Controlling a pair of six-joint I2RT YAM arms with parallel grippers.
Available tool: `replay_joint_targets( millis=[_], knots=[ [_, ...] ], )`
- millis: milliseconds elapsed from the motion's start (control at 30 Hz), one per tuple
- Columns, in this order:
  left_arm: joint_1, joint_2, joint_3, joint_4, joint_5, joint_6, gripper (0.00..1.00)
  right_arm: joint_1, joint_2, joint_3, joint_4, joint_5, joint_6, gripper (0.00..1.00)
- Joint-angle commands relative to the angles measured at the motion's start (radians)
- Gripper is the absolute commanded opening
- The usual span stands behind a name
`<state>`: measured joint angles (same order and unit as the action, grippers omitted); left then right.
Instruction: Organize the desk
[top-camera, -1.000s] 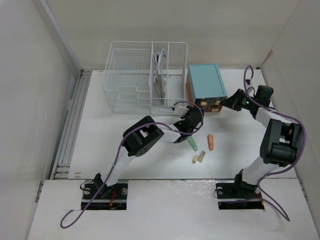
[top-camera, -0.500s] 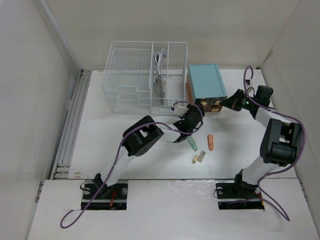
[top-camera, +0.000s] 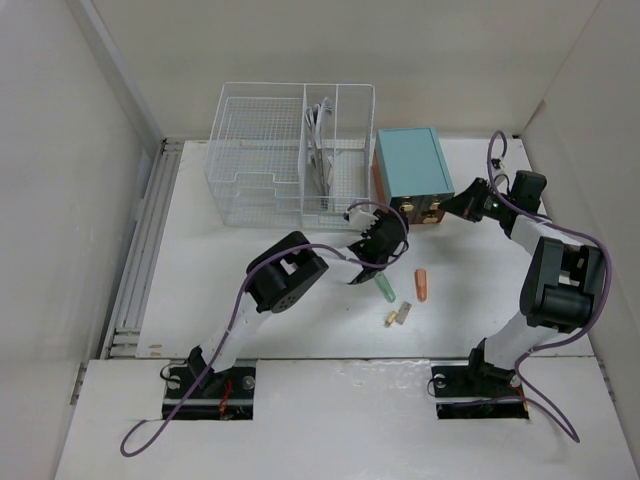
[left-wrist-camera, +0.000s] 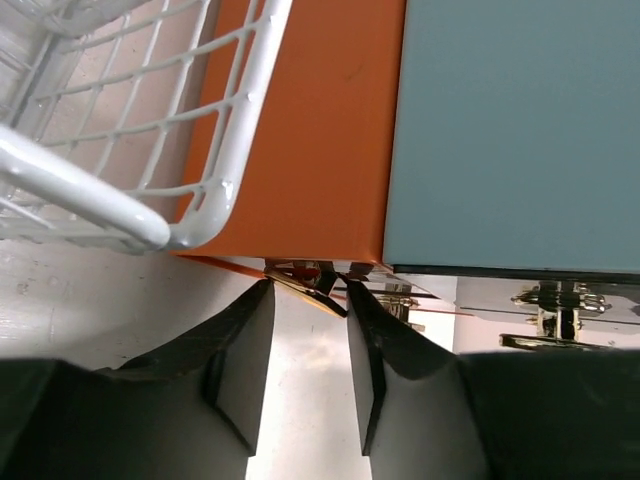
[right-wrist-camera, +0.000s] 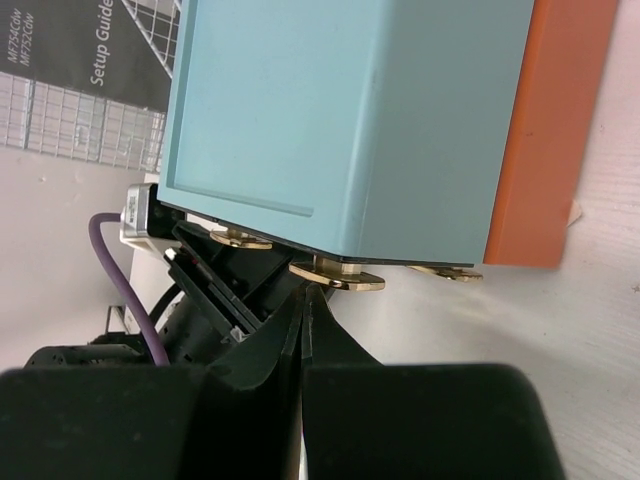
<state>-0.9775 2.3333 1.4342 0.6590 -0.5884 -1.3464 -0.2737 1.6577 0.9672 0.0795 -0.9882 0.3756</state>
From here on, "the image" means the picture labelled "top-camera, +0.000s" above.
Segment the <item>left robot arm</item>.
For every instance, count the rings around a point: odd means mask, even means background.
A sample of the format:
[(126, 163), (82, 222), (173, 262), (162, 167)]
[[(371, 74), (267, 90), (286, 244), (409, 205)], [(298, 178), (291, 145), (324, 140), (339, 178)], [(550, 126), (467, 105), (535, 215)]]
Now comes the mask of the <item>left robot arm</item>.
[(221, 390), (225, 372), (234, 366), (250, 337), (270, 316), (293, 307), (328, 271), (319, 250), (359, 266), (361, 271), (350, 281), (359, 285), (398, 261), (409, 248), (408, 233), (407, 217), (379, 204), (360, 239), (347, 247), (351, 256), (312, 243), (300, 231), (286, 235), (248, 265), (227, 324), (189, 353), (189, 391), (210, 398)]

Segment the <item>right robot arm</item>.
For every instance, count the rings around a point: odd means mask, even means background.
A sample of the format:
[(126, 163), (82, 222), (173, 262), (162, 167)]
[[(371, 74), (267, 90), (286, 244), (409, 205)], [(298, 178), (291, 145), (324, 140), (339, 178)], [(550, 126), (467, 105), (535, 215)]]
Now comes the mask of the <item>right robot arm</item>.
[(507, 238), (531, 255), (519, 310), (496, 334), (474, 348), (465, 367), (445, 372), (477, 394), (506, 387), (516, 360), (558, 334), (586, 327), (598, 308), (606, 279), (606, 257), (595, 245), (580, 244), (538, 216), (545, 176), (519, 170), (504, 200), (477, 178), (439, 209), (471, 222), (499, 222)]

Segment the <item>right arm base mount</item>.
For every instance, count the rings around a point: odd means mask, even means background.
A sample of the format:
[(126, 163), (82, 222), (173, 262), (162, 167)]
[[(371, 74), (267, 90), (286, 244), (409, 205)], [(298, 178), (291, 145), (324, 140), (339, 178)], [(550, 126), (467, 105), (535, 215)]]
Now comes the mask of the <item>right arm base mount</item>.
[(471, 350), (466, 362), (436, 362), (430, 385), (437, 399), (439, 420), (528, 420), (523, 391), (514, 385), (515, 372), (496, 368), (484, 360), (481, 347)]

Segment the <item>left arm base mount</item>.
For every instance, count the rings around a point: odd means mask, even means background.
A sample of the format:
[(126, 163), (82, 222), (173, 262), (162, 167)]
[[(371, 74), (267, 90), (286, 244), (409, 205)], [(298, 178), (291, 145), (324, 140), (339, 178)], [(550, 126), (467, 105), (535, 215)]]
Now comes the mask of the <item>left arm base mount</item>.
[[(249, 421), (254, 414), (257, 361), (238, 360), (233, 367), (203, 381), (172, 417), (184, 421)], [(162, 418), (170, 417), (195, 377), (185, 360), (172, 361), (159, 373), (165, 382)]]

